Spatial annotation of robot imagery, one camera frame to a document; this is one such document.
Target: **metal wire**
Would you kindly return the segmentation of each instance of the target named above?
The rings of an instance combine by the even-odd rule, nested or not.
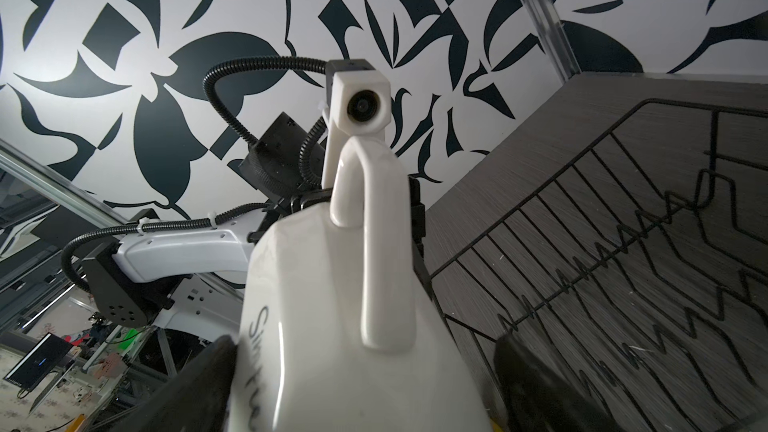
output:
[[[708,112],[710,114],[709,120],[709,149],[704,151],[704,162],[706,167],[702,168],[696,174],[695,187],[693,187],[694,193],[692,196],[686,196],[683,193],[675,190],[662,190],[651,179],[648,170],[644,169],[640,162],[630,153],[630,150],[617,135],[617,130],[624,124],[629,118],[643,107],[649,104],[660,104],[663,106],[675,106],[682,107],[687,110],[696,110],[700,113]],[[740,346],[729,336],[724,326],[720,323],[725,322],[728,319],[726,312],[726,299],[737,301],[742,303],[754,311],[757,317],[760,318],[763,327],[768,331],[768,314],[758,304],[754,302],[753,295],[750,293],[750,283],[762,284],[762,286],[768,287],[768,272],[763,270],[760,264],[755,264],[754,260],[750,260],[743,254],[739,254],[734,250],[729,250],[721,244],[715,243],[707,234],[708,228],[712,227],[707,223],[706,217],[703,212],[713,203],[715,196],[718,193],[718,184],[725,185],[727,190],[726,198],[728,205],[729,224],[733,231],[737,232],[741,236],[748,238],[756,247],[762,247],[768,245],[768,240],[765,237],[754,233],[740,225],[738,207],[737,207],[737,194],[738,189],[736,180],[733,177],[729,177],[722,172],[717,171],[718,162],[730,162],[743,166],[745,170],[750,174],[764,173],[768,171],[768,166],[750,160],[748,158],[728,156],[718,152],[718,137],[719,137],[719,125],[722,116],[750,116],[760,119],[768,119],[768,112],[759,110],[739,109],[733,107],[712,106],[708,104],[693,103],[693,102],[680,102],[673,100],[660,100],[660,99],[648,99],[640,102],[621,117],[615,124],[608,130],[600,135],[597,139],[582,150],[575,158],[571,159],[565,166],[558,170],[552,177],[538,187],[533,193],[526,197],[522,202],[517,204],[511,210],[501,216],[492,226],[487,228],[481,235],[477,236],[469,244],[467,244],[461,251],[450,258],[445,264],[439,267],[432,273],[431,277],[434,280],[441,273],[451,266],[458,266],[456,271],[466,274],[479,286],[480,290],[487,296],[488,302],[493,306],[500,308],[504,313],[497,313],[496,319],[504,328],[505,331],[518,331],[524,324],[532,322],[533,329],[538,331],[544,338],[544,342],[548,343],[551,350],[554,352],[554,356],[558,358],[561,364],[564,364],[564,368],[568,370],[571,376],[576,378],[579,382],[578,385],[582,387],[582,392],[588,396],[591,396],[600,404],[607,414],[611,417],[614,416],[611,407],[609,407],[603,392],[606,386],[613,389],[618,395],[623,395],[627,399],[627,404],[631,404],[631,408],[637,412],[638,417],[642,420],[644,426],[648,430],[658,430],[658,424],[654,424],[654,421],[649,417],[649,408],[651,407],[646,398],[638,396],[636,390],[631,390],[620,378],[619,374],[616,374],[611,367],[608,366],[603,357],[606,357],[606,353],[610,353],[612,358],[618,358],[619,363],[623,364],[624,370],[632,371],[632,373],[644,374],[647,377],[649,384],[655,384],[657,389],[654,394],[657,398],[661,398],[667,401],[667,404],[677,411],[678,415],[691,430],[705,430],[696,421],[696,418],[692,418],[690,413],[681,405],[680,399],[676,397],[676,393],[670,388],[670,380],[664,373],[660,372],[656,368],[656,364],[653,361],[649,361],[647,356],[641,356],[627,343],[623,341],[617,341],[606,330],[606,327],[596,319],[592,302],[584,300],[584,287],[587,281],[593,284],[599,291],[598,297],[601,298],[605,307],[608,310],[614,312],[614,317],[620,318],[622,322],[621,326],[628,328],[633,334],[640,336],[645,342],[651,344],[653,350],[649,350],[656,354],[662,354],[666,356],[672,349],[676,350],[675,357],[678,357],[677,351],[681,352],[687,362],[680,362],[681,367],[692,368],[696,377],[698,378],[698,384],[691,384],[691,387],[702,388],[702,394],[705,394],[712,403],[716,405],[717,411],[711,411],[711,415],[725,414],[730,418],[733,423],[725,426],[720,430],[735,430],[736,428],[745,427],[751,420],[757,420],[765,415],[764,410],[757,410],[749,417],[739,417],[738,413],[732,410],[724,401],[723,397],[726,392],[718,390],[718,387],[713,385],[712,380],[708,379],[706,373],[702,369],[701,360],[696,356],[696,353],[686,345],[686,341],[683,341],[678,337],[678,334],[682,334],[690,339],[698,339],[701,331],[708,331],[710,334],[714,334],[715,337],[721,340],[727,350],[730,353],[732,363],[735,364],[735,368],[728,370],[728,374],[738,374],[746,380],[755,389],[758,395],[763,398],[766,396],[765,391],[761,388],[757,380],[754,379],[753,371],[744,359],[742,352],[740,352]],[[653,214],[648,207],[643,207],[638,199],[638,191],[634,190],[632,186],[620,180],[616,171],[609,165],[609,163],[602,157],[600,152],[596,149],[598,145],[604,142],[610,142],[611,146],[615,146],[620,150],[621,160],[626,161],[627,166],[631,164],[631,167],[635,169],[640,178],[640,182],[647,185],[652,191],[652,195],[656,197],[657,203],[654,206],[658,208],[663,207],[664,214],[658,216]],[[605,172],[606,176],[610,178],[610,184],[617,187],[616,190],[626,197],[628,204],[631,204],[632,213],[634,215],[633,221],[622,220],[620,216],[625,216],[624,212],[617,208],[611,207],[600,194],[600,191],[595,187],[595,183],[599,181],[593,173],[586,171],[584,167],[581,167],[580,161],[582,158],[589,157],[590,160],[594,159],[599,164],[598,169]],[[583,206],[580,206],[578,201],[574,198],[574,190],[572,187],[565,184],[562,180],[564,173],[575,174],[580,183],[580,187],[586,187],[591,194],[597,199],[600,207],[605,211],[605,218],[609,218],[613,222],[616,230],[616,238],[606,237],[604,230],[597,226]],[[547,199],[546,194],[556,192],[562,194],[564,200],[563,204],[566,204],[568,210],[563,211],[562,208],[559,212],[555,210],[550,201]],[[530,213],[526,213],[524,206],[537,206],[546,211],[548,220],[546,224],[539,223],[534,220]],[[590,230],[595,235],[600,237],[600,241],[594,242],[594,249],[590,250],[586,245],[586,240],[583,234],[575,232],[572,227],[566,225],[563,217],[567,214],[570,217],[576,217],[580,221],[583,227]],[[523,224],[530,226],[529,230],[533,230],[535,237],[528,237],[530,240],[539,241],[541,244],[547,244],[547,246],[554,251],[554,255],[558,257],[558,260],[564,262],[570,267],[570,271],[563,272],[560,268],[552,270],[545,263],[552,263],[545,257],[537,254],[532,250],[526,242],[521,239],[520,231],[515,231],[513,226],[510,226],[510,218],[514,218],[517,221],[521,221]],[[715,251],[717,254],[727,257],[728,259],[735,261],[739,264],[738,270],[732,271],[735,274],[738,281],[738,286],[734,284],[724,283],[720,278],[708,273],[701,266],[692,262],[684,254],[682,254],[677,246],[677,241],[673,233],[670,233],[670,226],[676,220],[691,220],[693,219],[696,224],[696,230],[698,231],[697,247],[708,248]],[[520,248],[520,254],[511,257],[508,251],[504,250],[504,247],[498,243],[498,235],[509,235],[514,238],[516,245],[522,246]],[[690,291],[685,290],[675,283],[674,280],[670,280],[665,273],[662,273],[657,263],[654,261],[654,256],[658,254],[658,242],[654,240],[661,237],[669,250],[672,251],[672,255],[676,257],[679,264],[683,264],[688,270],[700,275],[708,283],[714,285],[714,303],[715,307],[703,303],[700,298],[694,297]],[[500,262],[506,262],[510,264],[513,269],[520,275],[524,283],[519,283],[519,287],[515,287],[509,280],[503,277],[503,274],[499,273],[498,267],[495,267],[493,263],[489,263],[489,260],[484,258],[477,250],[477,246],[481,240],[487,242],[489,247],[492,245],[493,251],[500,254]],[[571,243],[575,245],[575,248],[586,254],[589,257],[588,263],[584,263],[584,258],[580,260],[576,256],[568,258],[568,254],[562,250],[562,244]],[[625,254],[639,254],[639,257],[644,258],[644,264],[648,268],[648,271],[653,275],[654,279],[660,281],[666,287],[666,294],[669,295],[671,301],[682,309],[682,315],[684,320],[679,320],[674,317],[670,312],[661,307],[657,300],[646,294],[643,288],[639,288],[630,274],[627,272],[625,264],[621,258]],[[468,261],[477,264],[477,267],[470,266]],[[618,274],[611,276],[606,275],[603,271],[611,269],[618,271]],[[520,304],[523,314],[515,317],[509,308],[490,290],[483,281],[478,279],[478,274],[492,274],[499,283],[504,287],[504,290],[510,293],[510,295]],[[654,319],[650,318],[653,322],[648,331],[647,327],[641,326],[638,322],[637,314],[633,315],[631,312],[625,311],[621,304],[616,300],[615,290],[607,287],[604,280],[623,280],[626,285],[626,289],[634,296],[634,299],[639,301],[640,305],[648,306],[653,312],[661,317],[667,319],[672,324],[672,329],[666,325],[658,323]],[[542,289],[541,284],[552,285],[553,292],[546,292]],[[535,297],[529,298],[520,293],[519,289],[533,291]],[[440,301],[445,301],[448,297],[441,296],[438,292],[439,288],[436,287],[436,303],[438,310],[444,317],[446,324],[451,326],[459,326],[465,329],[472,342],[475,344],[477,352],[479,352],[482,359],[482,367],[486,368],[492,378],[494,378],[494,371],[488,359],[485,356],[485,352],[482,349],[478,337],[485,340],[495,342],[494,336],[498,334],[495,331],[482,331],[470,324],[456,318],[452,314],[444,313],[440,305]],[[588,343],[588,340],[583,336],[580,336],[578,327],[574,318],[570,316],[564,316],[559,314],[556,307],[553,304],[558,303],[558,298],[568,294],[571,297],[575,297],[578,302],[578,306],[584,313],[589,323],[594,327],[594,330],[598,331],[597,340],[604,346],[605,350],[598,350],[594,346],[594,342]],[[451,297],[454,302],[461,301],[461,298]],[[542,312],[546,312],[547,316],[552,318],[554,322],[544,321],[542,319]],[[648,318],[644,317],[643,323],[648,322]],[[565,332],[565,337],[569,338],[571,345],[568,346],[568,350],[561,350],[557,341],[553,340],[551,333],[552,323],[557,324]],[[574,362],[574,350],[581,355],[581,361],[586,361],[592,370],[582,370],[579,367],[573,366]],[[465,356],[467,361],[476,361],[474,357]],[[596,383],[602,383],[602,387],[596,385]],[[621,418],[616,417],[616,420],[621,423]],[[622,424],[627,427],[628,430],[636,430],[638,423],[634,424]]]

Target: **wire rack frame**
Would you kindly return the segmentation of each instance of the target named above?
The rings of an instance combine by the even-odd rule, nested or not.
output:
[[[663,190],[663,191],[660,190],[659,187],[657,187],[657,185],[651,179],[651,177],[649,177],[648,173],[639,164],[638,160],[636,160],[636,158],[633,157],[633,155],[630,153],[628,148],[622,143],[622,141],[619,139],[619,137],[615,133],[616,130],[622,124],[624,124],[630,117],[632,117],[632,115],[634,115],[637,111],[641,110],[643,107],[647,106],[648,104],[659,104],[663,106],[682,107],[682,108],[692,109],[692,110],[708,111],[710,113],[709,149],[704,151],[704,154],[707,156],[708,164],[707,164],[707,168],[702,168],[701,170],[698,171],[696,175],[696,186],[694,189],[693,197],[690,197],[690,198],[686,197],[683,194],[680,194],[673,190]],[[550,314],[552,314],[555,320],[562,326],[563,330],[567,332],[570,339],[574,342],[574,344],[576,344],[578,350],[581,351],[583,357],[585,357],[590,362],[590,365],[592,366],[592,368],[594,370],[597,370],[600,373],[600,375],[602,376],[602,379],[604,379],[604,382],[608,383],[612,388],[619,389],[620,392],[626,396],[626,398],[629,400],[629,402],[634,406],[634,408],[638,412],[639,416],[642,418],[643,422],[648,426],[649,430],[657,430],[658,428],[654,426],[653,422],[648,417],[648,414],[646,413],[644,406],[641,403],[641,400],[639,400],[632,394],[632,392],[622,383],[619,377],[609,368],[609,366],[606,365],[604,361],[600,360],[600,358],[596,357],[595,354],[591,350],[589,350],[589,348],[583,343],[583,341],[581,341],[579,336],[575,332],[573,332],[573,330],[571,330],[571,328],[568,326],[567,321],[563,320],[561,315],[558,314],[555,311],[555,309],[552,307],[552,302],[556,300],[559,296],[561,296],[562,294],[570,294],[572,292],[576,297],[576,299],[578,300],[579,305],[581,306],[581,309],[585,312],[586,316],[588,317],[589,321],[596,327],[597,330],[600,331],[600,334],[608,341],[608,344],[618,352],[618,355],[622,357],[623,360],[626,360],[626,362],[629,364],[629,366],[632,367],[632,369],[644,371],[651,377],[652,381],[655,382],[656,385],[658,386],[659,393],[661,393],[670,402],[670,404],[676,409],[677,413],[680,414],[680,416],[685,419],[685,421],[688,423],[688,425],[691,427],[692,430],[697,430],[697,431],[703,430],[695,422],[694,419],[689,417],[689,415],[686,413],[684,408],[680,406],[680,404],[678,403],[678,400],[676,400],[673,393],[670,392],[664,380],[658,375],[657,371],[655,371],[648,364],[646,360],[644,360],[641,356],[639,356],[639,354],[635,350],[633,350],[631,347],[629,347],[626,343],[621,343],[621,344],[617,343],[609,335],[609,333],[605,331],[603,326],[601,326],[600,323],[595,320],[592,313],[590,312],[590,308],[586,305],[586,303],[582,299],[577,287],[577,284],[580,283],[581,281],[591,280],[592,283],[594,283],[597,286],[598,290],[600,291],[602,296],[606,299],[607,303],[613,308],[613,310],[615,310],[618,313],[618,315],[622,317],[622,319],[626,321],[626,323],[629,324],[629,326],[633,330],[635,330],[639,335],[644,337],[650,344],[655,346],[655,348],[660,353],[666,354],[667,348],[669,345],[673,345],[677,349],[682,350],[684,356],[686,357],[686,360],[690,362],[690,365],[695,370],[696,376],[700,380],[701,385],[706,389],[706,393],[718,405],[718,407],[721,408],[722,411],[733,420],[733,423],[731,425],[721,428],[720,429],[721,431],[725,432],[726,430],[740,430],[741,428],[748,426],[749,423],[765,417],[768,414],[764,410],[757,412],[747,418],[738,417],[722,401],[718,393],[715,391],[713,385],[706,378],[706,375],[702,371],[702,368],[699,365],[698,361],[696,360],[696,357],[689,350],[687,350],[685,344],[677,338],[677,336],[673,333],[673,331],[670,331],[669,329],[667,329],[665,326],[661,324],[654,324],[654,326],[652,327],[653,333],[648,334],[648,332],[643,330],[642,327],[639,326],[639,324],[635,320],[633,320],[629,315],[627,315],[620,308],[620,306],[616,304],[616,302],[610,296],[610,293],[607,292],[606,288],[600,282],[600,270],[608,268],[608,266],[611,264],[618,268],[618,270],[621,273],[621,276],[626,281],[627,286],[630,288],[630,290],[633,293],[635,293],[639,297],[640,300],[642,300],[644,303],[652,307],[653,310],[655,310],[662,316],[666,317],[666,319],[668,319],[669,322],[671,322],[683,334],[687,335],[690,338],[696,339],[697,327],[706,327],[709,330],[715,332],[723,340],[723,342],[726,344],[729,351],[733,355],[733,358],[737,363],[737,366],[739,369],[738,373],[742,374],[744,378],[750,384],[752,384],[756,389],[763,392],[760,386],[758,385],[758,383],[755,381],[749,368],[747,367],[746,362],[744,361],[741,354],[737,350],[737,347],[735,346],[734,342],[731,340],[731,338],[728,336],[728,334],[724,330],[722,330],[716,325],[716,322],[722,322],[725,319],[726,312],[724,307],[724,298],[725,296],[729,296],[732,299],[735,299],[741,302],[742,304],[744,304],[745,306],[753,309],[754,312],[756,312],[757,315],[760,317],[760,320],[762,321],[763,326],[766,329],[768,329],[768,314],[766,314],[766,311],[763,310],[761,306],[753,302],[752,295],[750,293],[750,286],[748,283],[748,279],[749,279],[756,283],[760,283],[765,286],[768,286],[768,272],[766,272],[759,266],[749,263],[744,258],[739,257],[738,255],[733,254],[732,252],[725,250],[721,246],[712,242],[706,233],[706,227],[705,227],[704,220],[702,218],[701,213],[714,200],[715,193],[716,193],[716,184],[718,182],[723,182],[724,184],[727,185],[727,190],[729,195],[728,199],[729,199],[729,206],[730,206],[730,226],[732,227],[732,229],[737,231],[739,234],[754,240],[757,244],[768,245],[768,239],[760,235],[757,235],[751,231],[745,230],[743,227],[740,226],[739,218],[738,218],[738,207],[736,203],[736,200],[737,200],[736,181],[731,177],[728,177],[722,173],[719,173],[717,171],[717,164],[718,164],[718,161],[732,162],[735,164],[740,164],[754,172],[757,172],[757,171],[768,172],[768,166],[758,162],[754,162],[752,160],[745,159],[745,158],[728,156],[718,152],[718,131],[719,131],[719,125],[720,125],[720,118],[722,117],[723,114],[733,114],[736,116],[752,116],[752,117],[757,117],[761,119],[768,119],[768,112],[764,112],[761,110],[750,110],[750,109],[735,108],[735,107],[722,107],[722,106],[713,106],[710,104],[703,104],[703,103],[696,103],[696,102],[682,102],[682,101],[662,100],[662,99],[647,99],[642,102],[639,102],[635,107],[633,107],[630,111],[624,114],[619,120],[617,120],[616,123],[613,124],[608,130],[603,132],[600,135],[600,137],[593,140],[592,143],[589,144],[586,148],[584,148],[584,150],[582,150],[579,154],[577,154],[576,157],[572,158],[570,162],[568,162],[565,166],[560,168],[560,170],[558,170],[550,179],[548,179],[546,182],[541,184],[540,187],[534,190],[533,193],[531,193],[528,197],[523,199],[519,204],[517,204],[507,213],[505,213],[504,216],[501,216],[496,222],[494,222],[490,227],[488,227],[482,234],[477,236],[474,240],[472,240],[469,244],[467,244],[462,250],[460,250],[452,258],[450,258],[445,264],[443,264],[441,267],[437,268],[433,273],[431,273],[431,278],[434,279],[435,277],[437,277],[439,274],[445,271],[449,265],[457,264],[460,267],[460,269],[464,273],[466,273],[474,281],[474,283],[480,287],[481,290],[484,291],[484,293],[488,296],[488,298],[494,301],[494,303],[496,303],[496,305],[499,306],[501,310],[504,311],[504,314],[497,314],[497,319],[504,327],[504,330],[509,331],[510,329],[512,329],[517,331],[518,326],[524,321],[534,321],[535,327],[543,333],[544,337],[546,337],[546,341],[551,346],[552,350],[555,352],[558,360],[560,360],[560,362],[564,364],[568,372],[571,374],[571,377],[577,378],[577,381],[581,384],[583,388],[583,392],[585,392],[586,395],[595,399],[599,404],[603,406],[604,410],[609,415],[613,416],[606,400],[601,395],[599,389],[595,387],[595,384],[589,378],[589,376],[584,372],[584,370],[575,370],[570,365],[570,363],[566,360],[562,352],[558,349],[544,321],[542,320],[541,315],[539,314],[539,311],[545,308]],[[656,216],[648,212],[648,210],[646,210],[645,208],[643,208],[640,205],[638,199],[632,193],[632,191],[629,190],[628,187],[626,187],[626,185],[622,183],[622,181],[619,179],[619,177],[617,177],[617,175],[609,167],[606,161],[603,160],[602,157],[600,157],[600,154],[595,148],[596,146],[601,144],[602,141],[605,141],[605,140],[612,141],[616,144],[616,146],[618,146],[618,148],[623,153],[624,157],[631,162],[634,168],[637,169],[642,179],[653,190],[653,193],[658,197],[658,199],[664,201],[665,214],[663,216]],[[636,224],[629,224],[622,221],[619,218],[616,211],[613,210],[612,207],[610,207],[608,202],[602,197],[599,191],[594,187],[589,177],[587,177],[587,175],[584,174],[580,170],[580,168],[578,168],[577,162],[581,158],[587,155],[591,155],[593,158],[597,160],[597,162],[600,164],[602,169],[606,171],[609,177],[620,188],[622,193],[625,194],[626,197],[634,205],[635,207],[634,216],[637,220]],[[572,170],[577,174],[577,176],[581,179],[582,183],[586,185],[586,187],[597,197],[597,199],[600,201],[600,204],[605,208],[608,214],[610,214],[610,216],[613,218],[613,220],[615,221],[615,226],[618,233],[618,239],[619,239],[618,242],[610,240],[608,237],[605,236],[605,234],[603,234],[600,228],[594,224],[594,222],[590,219],[589,215],[585,213],[585,211],[574,199],[574,197],[568,192],[566,187],[564,187],[562,182],[558,180],[566,171],[569,171],[569,170]],[[570,206],[572,206],[573,210],[577,213],[577,216],[580,216],[584,220],[584,222],[587,223],[589,227],[603,241],[605,241],[606,244],[609,244],[610,245],[609,247],[606,247],[605,245],[602,245],[599,242],[595,242],[594,244],[595,250],[598,253],[596,256],[584,246],[584,244],[582,243],[582,241],[579,240],[577,235],[574,234],[568,226],[566,226],[562,218],[556,213],[555,210],[553,210],[553,208],[547,203],[545,198],[542,196],[542,191],[550,186],[556,187],[559,191],[562,192],[562,194],[567,198],[568,202],[570,202]],[[552,238],[545,231],[543,231],[542,228],[540,228],[535,223],[535,221],[532,220],[531,217],[529,217],[529,215],[526,214],[525,211],[522,209],[523,206],[528,204],[530,201],[537,201],[544,207],[544,209],[546,209],[548,214],[552,216],[552,218],[559,225],[559,227],[562,228],[559,232],[569,236],[570,239],[581,249],[581,251],[586,253],[586,255],[591,258],[592,260],[591,264],[584,264],[582,263],[582,261],[580,261],[576,257],[572,257],[571,261],[569,261],[566,258],[565,254],[563,254],[561,250],[557,247],[557,245],[554,244]],[[698,232],[700,234],[699,239],[702,241],[703,244],[705,244],[709,248],[712,248],[718,251],[720,254],[723,254],[728,258],[735,260],[737,263],[739,263],[742,266],[736,272],[738,275],[741,290],[735,290],[728,284],[723,283],[718,278],[707,273],[701,267],[698,267],[696,266],[696,264],[693,264],[691,261],[687,260],[686,257],[684,257],[682,254],[678,252],[678,248],[675,245],[675,242],[672,239],[672,236],[668,233],[665,226],[672,224],[674,217],[677,215],[677,213],[683,210],[688,211],[695,216],[696,225],[698,228]],[[523,241],[519,239],[519,236],[518,234],[515,233],[514,229],[510,227],[509,224],[506,223],[506,220],[515,214],[519,215],[522,218],[522,220],[526,221],[526,223],[532,226],[533,229],[536,231],[536,233],[539,235],[538,238],[546,241],[546,243],[554,250],[554,253],[558,254],[563,261],[571,265],[571,267],[577,272],[576,277],[568,278],[559,269],[555,269],[554,276],[552,275],[552,273],[544,266],[544,264],[542,264],[542,261],[540,260],[540,258],[537,257],[536,254],[534,254],[533,251],[528,246],[526,246]],[[525,254],[527,254],[530,257],[530,259],[532,259],[538,265],[541,271],[543,271],[543,273],[548,275],[553,282],[556,282],[559,284],[559,288],[555,292],[552,292],[549,295],[544,295],[536,288],[536,286],[530,280],[530,277],[525,273],[525,271],[522,270],[521,267],[516,265],[514,259],[510,257],[506,253],[506,251],[497,243],[497,241],[494,240],[493,236],[490,235],[491,232],[494,232],[494,230],[497,230],[497,228],[504,228],[504,230],[510,233],[513,237],[515,237],[518,243],[521,244],[523,249],[525,250]],[[652,258],[652,251],[649,250],[649,247],[646,244],[649,232],[654,230],[658,230],[658,232],[660,232],[660,234],[663,235],[664,240],[667,242],[667,245],[669,245],[670,249],[673,251],[673,254],[677,259],[679,259],[683,264],[686,264],[686,266],[695,270],[697,273],[711,280],[712,283],[715,283],[716,285],[716,288],[715,288],[716,308],[715,309],[709,308],[705,304],[696,300],[696,298],[686,293],[685,290],[678,287],[677,285],[672,283],[667,277],[663,276],[661,273],[658,272],[658,268],[654,264],[654,260]],[[494,267],[491,264],[489,264],[488,261],[486,261],[484,257],[475,249],[475,245],[477,245],[478,242],[480,242],[484,238],[487,238],[490,241],[490,243],[494,245],[495,249],[497,249],[498,252],[500,252],[502,256],[510,264],[512,264],[514,269],[528,283],[528,285],[532,288],[532,290],[534,290],[534,292],[537,295],[537,300],[534,303],[531,303],[529,299],[526,298],[524,295],[517,294],[514,291],[513,287],[511,287],[494,269]],[[635,283],[632,281],[629,274],[625,271],[624,266],[620,261],[620,254],[622,253],[628,254],[629,247],[639,248],[642,251],[643,256],[645,257],[648,264],[648,268],[650,269],[652,274],[657,279],[661,280],[662,283],[666,284],[670,289],[672,289],[679,296],[686,298],[690,303],[696,306],[696,308],[691,308],[687,306],[683,307],[684,316],[685,316],[684,322],[680,322],[679,320],[670,316],[665,310],[663,310],[656,303],[654,303],[651,298],[643,294],[642,291],[636,287]],[[462,263],[461,257],[470,251],[473,252],[473,254],[477,258],[480,259],[480,261],[482,262],[483,266],[487,269],[487,271],[492,273],[496,277],[496,279],[499,280],[499,282],[504,286],[504,288],[508,292],[510,292],[510,294],[514,296],[521,304],[523,304],[525,314],[523,314],[518,318],[513,318],[509,310],[504,306],[504,304],[498,298],[495,297],[494,293],[491,293],[485,287],[485,285],[475,277],[475,275],[469,270],[469,268]],[[486,334],[485,332],[480,331],[475,327],[469,324],[466,324],[465,322],[459,319],[456,319],[450,314],[445,314],[439,303],[439,299],[440,299],[439,297],[435,298],[436,307],[440,315],[443,317],[443,321],[446,322],[446,326],[448,326],[448,322],[450,322],[459,327],[466,329],[469,332],[475,344],[475,347],[478,350],[480,357],[482,358],[484,366],[488,370],[490,376],[494,379],[496,387],[498,387],[498,381],[495,378],[492,366],[488,362],[488,359],[486,358],[485,353],[482,350],[482,347],[478,341],[478,336],[492,342],[495,342],[496,339],[492,337],[490,334]]]

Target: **white handle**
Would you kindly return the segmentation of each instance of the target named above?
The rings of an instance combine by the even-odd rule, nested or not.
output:
[[[341,150],[331,220],[363,233],[362,316],[366,347],[410,350],[416,341],[408,176],[381,140],[351,137]]]

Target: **white cable tie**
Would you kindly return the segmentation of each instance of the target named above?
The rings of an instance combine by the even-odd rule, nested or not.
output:
[[[139,224],[136,226],[136,233],[139,235],[144,235],[144,224],[149,222],[149,217],[142,217],[139,219]]]

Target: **dark wood surface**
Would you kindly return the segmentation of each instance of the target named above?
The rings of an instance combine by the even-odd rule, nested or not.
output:
[[[427,211],[430,272],[650,97],[768,110],[761,85],[577,76]],[[694,196],[711,127],[708,111],[643,107],[434,278],[493,417],[493,339],[510,323],[627,430],[719,430],[768,406],[768,170],[717,161],[738,229],[717,179],[698,216],[680,210],[619,251],[617,225],[667,213],[659,194]],[[721,113],[718,127],[718,153],[768,164],[768,119]]]

